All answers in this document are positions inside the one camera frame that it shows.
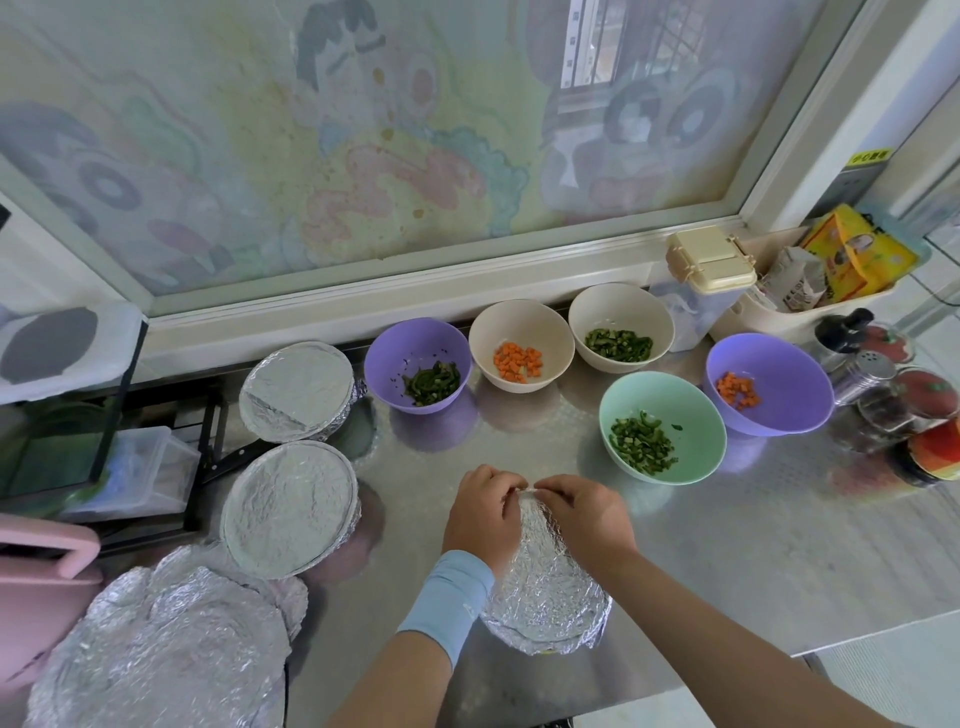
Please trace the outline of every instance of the black lid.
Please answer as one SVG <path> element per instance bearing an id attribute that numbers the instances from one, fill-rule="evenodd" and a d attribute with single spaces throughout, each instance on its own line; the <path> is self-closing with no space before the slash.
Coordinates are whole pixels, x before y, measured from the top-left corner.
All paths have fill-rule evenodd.
<path id="1" fill-rule="evenodd" d="M 873 319 L 871 311 L 857 308 L 846 316 L 827 316 L 817 324 L 813 333 L 817 341 L 832 352 L 853 353 L 867 340 L 867 326 Z"/>

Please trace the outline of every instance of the pink handle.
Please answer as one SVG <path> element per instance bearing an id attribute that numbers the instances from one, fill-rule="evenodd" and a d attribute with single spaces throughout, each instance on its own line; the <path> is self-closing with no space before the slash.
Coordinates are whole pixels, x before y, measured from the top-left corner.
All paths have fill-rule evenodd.
<path id="1" fill-rule="evenodd" d="M 84 525 L 56 523 L 0 513 L 0 544 L 66 548 L 69 552 L 53 564 L 56 576 L 72 579 L 100 553 L 100 539 Z"/>

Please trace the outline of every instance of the window sill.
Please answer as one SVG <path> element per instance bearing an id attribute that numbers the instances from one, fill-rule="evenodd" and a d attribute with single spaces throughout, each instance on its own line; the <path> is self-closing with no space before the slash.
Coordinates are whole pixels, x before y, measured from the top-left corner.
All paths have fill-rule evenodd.
<path id="1" fill-rule="evenodd" d="M 156 317 L 150 322 L 134 380 L 252 361 L 309 339 L 341 344 L 371 338 L 419 316 L 468 319 L 491 303 L 508 299 L 560 303 L 598 283 L 626 280 L 648 285 L 669 275 L 663 263 L 667 237 L 703 225 L 718 225 L 744 239 L 756 237 L 732 216 Z"/>

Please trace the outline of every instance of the hand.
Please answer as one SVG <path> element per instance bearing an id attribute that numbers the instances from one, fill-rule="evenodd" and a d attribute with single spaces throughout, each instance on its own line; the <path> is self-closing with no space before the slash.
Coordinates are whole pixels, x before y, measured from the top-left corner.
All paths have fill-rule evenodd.
<path id="1" fill-rule="evenodd" d="M 611 569 L 639 554 L 619 493 L 579 475 L 553 475 L 534 484 L 570 555 L 601 584 Z"/>
<path id="2" fill-rule="evenodd" d="M 464 475 L 444 532 L 444 553 L 467 551 L 503 577 L 520 546 L 520 504 L 516 490 L 527 487 L 522 475 L 481 465 Z"/>

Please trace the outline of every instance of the chopped vegetable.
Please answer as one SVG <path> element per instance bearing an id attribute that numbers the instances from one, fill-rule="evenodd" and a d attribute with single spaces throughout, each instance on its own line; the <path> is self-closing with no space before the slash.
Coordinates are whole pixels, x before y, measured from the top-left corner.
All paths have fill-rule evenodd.
<path id="1" fill-rule="evenodd" d="M 500 376 L 507 381 L 526 384 L 528 376 L 540 376 L 543 354 L 532 347 L 523 349 L 508 341 L 493 354 L 493 363 Z"/>
<path id="2" fill-rule="evenodd" d="M 613 361 L 631 364 L 646 361 L 654 347 L 649 336 L 637 336 L 633 331 L 612 328 L 595 328 L 584 339 L 587 348 Z"/>
<path id="3" fill-rule="evenodd" d="M 403 393 L 413 398 L 417 407 L 445 400 L 460 387 L 456 362 L 435 362 L 430 369 L 420 369 L 413 376 L 403 376 Z"/>
<path id="4" fill-rule="evenodd" d="M 673 443 L 663 433 L 661 424 L 660 420 L 648 419 L 646 412 L 640 412 L 639 418 L 617 420 L 608 439 L 627 465 L 641 473 L 656 475 L 680 462 L 670 456 Z"/>
<path id="5" fill-rule="evenodd" d="M 717 379 L 717 393 L 738 412 L 756 407 L 761 402 L 754 391 L 754 381 L 748 376 L 737 376 L 733 372 L 727 372 Z"/>

